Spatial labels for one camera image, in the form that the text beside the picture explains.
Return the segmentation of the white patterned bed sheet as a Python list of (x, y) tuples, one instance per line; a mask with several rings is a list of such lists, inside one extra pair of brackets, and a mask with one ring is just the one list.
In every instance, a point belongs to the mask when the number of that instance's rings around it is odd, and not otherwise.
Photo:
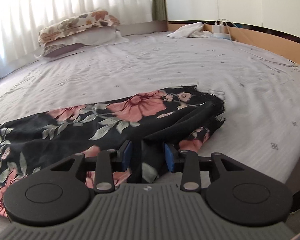
[(238, 42), (154, 33), (38, 61), (0, 81), (0, 124), (178, 85), (225, 102), (225, 124), (202, 154), (221, 152), (287, 181), (300, 157), (300, 66)]

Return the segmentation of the wooden bed frame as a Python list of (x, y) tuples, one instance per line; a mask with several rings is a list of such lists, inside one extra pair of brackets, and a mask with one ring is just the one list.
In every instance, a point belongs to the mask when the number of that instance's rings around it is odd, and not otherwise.
[[(269, 28), (224, 20), (233, 41), (268, 50), (300, 64), (300, 37)], [(215, 21), (202, 21), (203, 30), (212, 32)]]

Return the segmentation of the white crumpled cloth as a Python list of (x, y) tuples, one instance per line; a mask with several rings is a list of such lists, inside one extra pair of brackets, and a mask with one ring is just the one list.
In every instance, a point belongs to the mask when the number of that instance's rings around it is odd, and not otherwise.
[(180, 27), (176, 31), (168, 34), (170, 38), (205, 38), (213, 37), (213, 33), (203, 30), (204, 25), (201, 22), (188, 24)]

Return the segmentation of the floral top pillow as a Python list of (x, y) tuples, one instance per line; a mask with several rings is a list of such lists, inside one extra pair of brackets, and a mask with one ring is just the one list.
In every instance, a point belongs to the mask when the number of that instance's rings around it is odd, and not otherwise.
[(119, 20), (106, 10), (95, 10), (74, 16), (43, 28), (39, 32), (38, 44), (45, 45), (60, 38), (81, 33), (90, 28), (103, 28), (119, 25)]

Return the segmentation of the black floral pants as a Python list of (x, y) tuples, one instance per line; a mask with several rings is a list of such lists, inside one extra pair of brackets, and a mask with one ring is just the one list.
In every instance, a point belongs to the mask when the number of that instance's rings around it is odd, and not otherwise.
[(0, 215), (13, 183), (66, 157), (134, 144), (115, 184), (151, 183), (168, 172), (162, 144), (198, 152), (224, 123), (224, 101), (196, 86), (168, 87), (127, 98), (38, 113), (0, 124)]

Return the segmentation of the white sheer curtain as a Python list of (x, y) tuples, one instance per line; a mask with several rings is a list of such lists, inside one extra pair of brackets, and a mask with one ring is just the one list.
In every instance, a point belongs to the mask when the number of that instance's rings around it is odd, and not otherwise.
[(0, 0), (0, 72), (28, 64), (39, 32), (53, 23), (104, 9), (122, 24), (152, 20), (152, 0)]

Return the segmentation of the white lower pillow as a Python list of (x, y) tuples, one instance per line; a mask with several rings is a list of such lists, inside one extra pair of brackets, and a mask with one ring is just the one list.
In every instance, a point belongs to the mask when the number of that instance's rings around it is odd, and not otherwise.
[(37, 59), (53, 61), (68, 56), (84, 47), (107, 46), (129, 42), (115, 27), (91, 28), (67, 37), (48, 42), (43, 45), (42, 52)]

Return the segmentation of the olive green curtain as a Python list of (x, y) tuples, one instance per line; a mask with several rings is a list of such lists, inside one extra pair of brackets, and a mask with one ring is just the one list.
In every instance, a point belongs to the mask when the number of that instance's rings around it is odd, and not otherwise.
[(166, 21), (166, 0), (152, 0), (152, 18), (154, 21)]

